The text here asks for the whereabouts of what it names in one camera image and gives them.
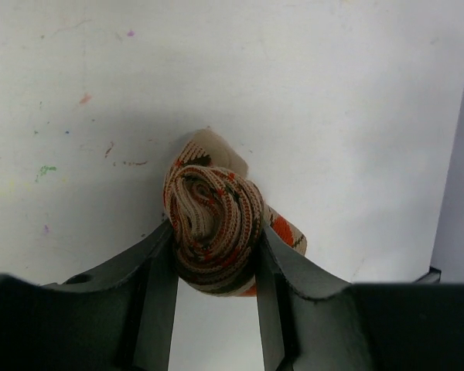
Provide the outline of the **argyle beige orange sock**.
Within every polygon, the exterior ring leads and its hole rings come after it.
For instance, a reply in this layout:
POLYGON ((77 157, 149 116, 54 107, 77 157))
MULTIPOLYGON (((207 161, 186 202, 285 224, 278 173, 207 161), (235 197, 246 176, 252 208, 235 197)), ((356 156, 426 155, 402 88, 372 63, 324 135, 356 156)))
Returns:
POLYGON ((176 270, 204 294, 257 294, 254 252, 265 226, 297 253, 306 252, 305 235, 264 201, 247 172, 246 161, 205 128, 165 175, 163 203, 174 229, 176 270))

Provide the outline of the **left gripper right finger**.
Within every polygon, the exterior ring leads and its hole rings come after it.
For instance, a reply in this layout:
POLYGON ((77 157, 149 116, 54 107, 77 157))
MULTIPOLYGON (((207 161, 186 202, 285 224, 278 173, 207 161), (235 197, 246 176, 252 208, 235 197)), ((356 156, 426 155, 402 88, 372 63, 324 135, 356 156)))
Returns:
POLYGON ((318 304, 350 284, 288 246, 269 226, 257 252, 256 285, 264 368, 320 369, 329 342, 326 309, 318 304))

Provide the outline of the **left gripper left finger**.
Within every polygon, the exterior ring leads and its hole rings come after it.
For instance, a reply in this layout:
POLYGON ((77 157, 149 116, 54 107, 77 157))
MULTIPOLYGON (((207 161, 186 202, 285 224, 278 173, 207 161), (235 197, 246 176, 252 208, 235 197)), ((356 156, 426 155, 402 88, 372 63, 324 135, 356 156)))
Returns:
POLYGON ((114 364, 120 370, 167 370, 176 310, 177 275, 172 267, 173 231, 168 220, 106 262, 77 274, 60 287, 100 292, 101 307, 117 314, 115 295, 128 293, 114 364))

